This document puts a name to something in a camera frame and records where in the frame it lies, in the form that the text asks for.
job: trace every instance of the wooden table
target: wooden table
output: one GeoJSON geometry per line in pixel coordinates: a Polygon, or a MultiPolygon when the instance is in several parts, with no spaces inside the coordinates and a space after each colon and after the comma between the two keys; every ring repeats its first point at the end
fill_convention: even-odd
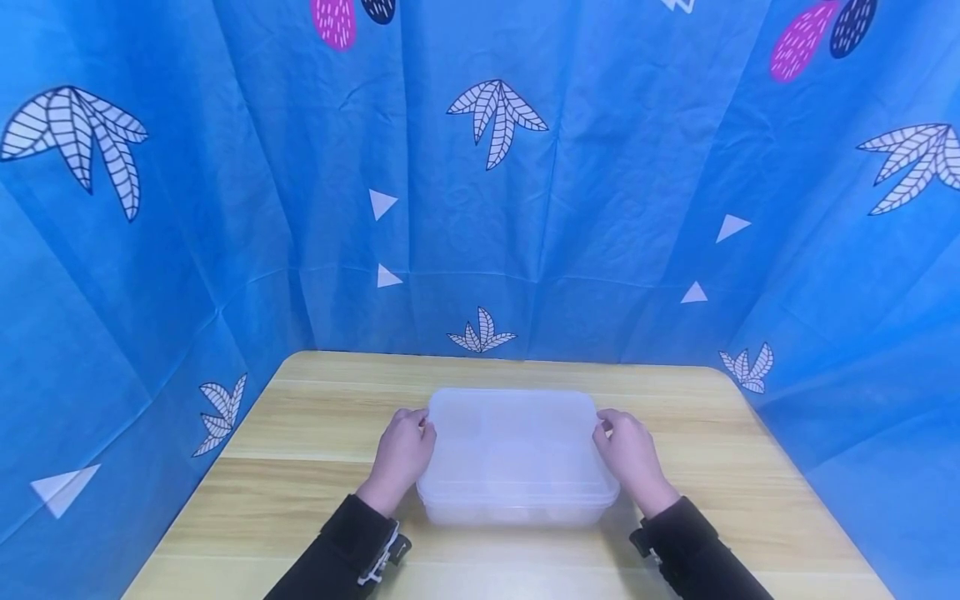
{"type": "MultiPolygon", "coordinates": [[[[631,411],[778,600],[891,598],[719,372],[336,352],[284,363],[125,598],[262,598],[364,480],[393,412],[445,386],[573,389],[631,411]]],[[[430,525],[413,492],[398,517],[414,549],[378,597],[674,597],[628,543],[638,517],[622,500],[587,530],[454,530],[430,525]]]]}

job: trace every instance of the hand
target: hand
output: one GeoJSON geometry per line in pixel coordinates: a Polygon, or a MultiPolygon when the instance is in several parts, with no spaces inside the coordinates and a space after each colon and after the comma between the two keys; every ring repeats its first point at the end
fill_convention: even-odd
{"type": "Polygon", "coordinates": [[[387,518],[410,486],[423,475],[433,456],[437,430],[426,417],[425,408],[396,411],[380,436],[370,477],[357,490],[358,498],[387,518]]]}
{"type": "Polygon", "coordinates": [[[643,515],[653,518],[676,504],[680,494],[663,475],[646,426],[633,415],[613,409],[602,410],[597,417],[601,422],[593,430],[593,442],[643,515]]]}

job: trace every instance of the clear plastic box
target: clear plastic box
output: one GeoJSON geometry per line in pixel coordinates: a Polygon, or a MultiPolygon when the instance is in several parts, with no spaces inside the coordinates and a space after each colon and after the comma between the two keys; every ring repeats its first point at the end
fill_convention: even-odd
{"type": "Polygon", "coordinates": [[[441,525],[591,525],[620,486],[591,437],[590,396],[552,390],[439,390],[437,446],[417,482],[441,525]]]}

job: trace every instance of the person's left hand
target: person's left hand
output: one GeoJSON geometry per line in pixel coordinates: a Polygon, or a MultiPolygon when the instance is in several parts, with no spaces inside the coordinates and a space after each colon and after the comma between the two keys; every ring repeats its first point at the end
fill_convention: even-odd
{"type": "Polygon", "coordinates": [[[380,437],[370,477],[357,490],[358,498],[387,518],[430,464],[437,430],[426,418],[425,408],[396,411],[380,437]]]}

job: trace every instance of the blue fabric backdrop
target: blue fabric backdrop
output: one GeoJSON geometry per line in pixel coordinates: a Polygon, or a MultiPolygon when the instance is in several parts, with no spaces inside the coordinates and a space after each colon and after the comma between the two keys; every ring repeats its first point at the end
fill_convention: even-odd
{"type": "Polygon", "coordinates": [[[960,585],[960,3],[0,14],[3,598],[119,597],[303,348],[728,371],[960,585]]]}

